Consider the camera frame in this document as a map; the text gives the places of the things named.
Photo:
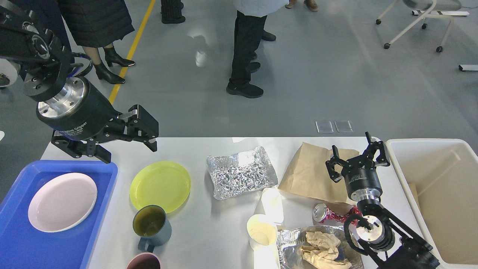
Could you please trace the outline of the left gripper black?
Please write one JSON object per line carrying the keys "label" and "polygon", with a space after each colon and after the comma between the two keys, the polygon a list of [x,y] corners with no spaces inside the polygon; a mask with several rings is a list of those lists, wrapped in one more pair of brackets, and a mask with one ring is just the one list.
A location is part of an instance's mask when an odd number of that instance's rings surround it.
{"label": "left gripper black", "polygon": [[157,120],[141,105],[133,105],[125,114],[117,112],[84,77],[67,78],[57,96],[47,102],[38,102],[36,114],[40,121],[56,130],[51,143],[74,158],[86,155],[111,163],[111,153],[89,139],[100,131],[101,143],[137,141],[157,151]]}

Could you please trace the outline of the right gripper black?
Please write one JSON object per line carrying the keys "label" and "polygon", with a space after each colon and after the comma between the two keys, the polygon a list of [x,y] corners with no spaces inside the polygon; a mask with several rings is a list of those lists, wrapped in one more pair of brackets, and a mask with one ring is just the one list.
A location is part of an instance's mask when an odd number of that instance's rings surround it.
{"label": "right gripper black", "polygon": [[[332,145],[332,157],[325,162],[330,179],[338,183],[344,178],[348,197],[355,202],[381,197],[383,191],[376,168],[390,166],[384,143],[381,140],[372,141],[369,132],[365,132],[365,136],[368,146],[361,157],[353,157],[348,161],[342,160],[339,157],[338,148]],[[343,167],[342,174],[336,171],[336,165]]]}

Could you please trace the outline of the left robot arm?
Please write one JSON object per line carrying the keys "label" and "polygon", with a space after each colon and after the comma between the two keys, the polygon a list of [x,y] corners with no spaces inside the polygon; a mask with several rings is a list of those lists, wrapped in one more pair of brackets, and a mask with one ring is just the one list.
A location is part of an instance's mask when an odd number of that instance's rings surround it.
{"label": "left robot arm", "polygon": [[82,64],[61,40],[41,23],[33,11],[1,1],[1,58],[19,63],[26,72],[24,94],[37,102],[36,115],[53,129],[51,143],[70,155],[97,157],[111,162],[101,146],[114,140],[138,141],[157,151],[158,122],[141,106],[127,113],[114,109],[109,100],[82,73]]}

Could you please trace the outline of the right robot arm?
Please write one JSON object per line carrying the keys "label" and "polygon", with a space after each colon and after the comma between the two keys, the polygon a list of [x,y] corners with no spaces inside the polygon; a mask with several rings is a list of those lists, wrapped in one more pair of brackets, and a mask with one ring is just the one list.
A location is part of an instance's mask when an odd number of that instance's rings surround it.
{"label": "right robot arm", "polygon": [[379,269],[435,269],[439,260],[432,246],[380,203],[378,166],[389,166],[384,143],[365,133],[368,146],[361,155],[342,160],[333,145],[325,165],[334,182],[345,181],[348,197],[359,213],[345,220],[345,238],[356,252],[370,256]]}

